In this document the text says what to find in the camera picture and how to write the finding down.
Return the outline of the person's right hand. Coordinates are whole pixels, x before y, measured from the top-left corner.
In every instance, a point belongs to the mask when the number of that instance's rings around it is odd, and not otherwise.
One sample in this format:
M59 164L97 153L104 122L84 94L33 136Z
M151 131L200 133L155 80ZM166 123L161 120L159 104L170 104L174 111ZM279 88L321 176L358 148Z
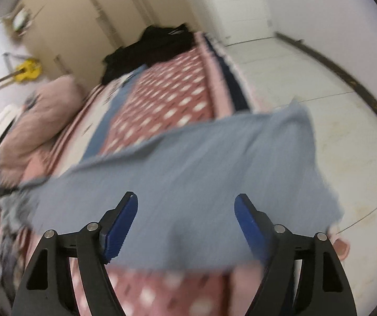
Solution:
M350 243L340 236L338 225L330 226L327 235L339 260L345 260L350 253Z

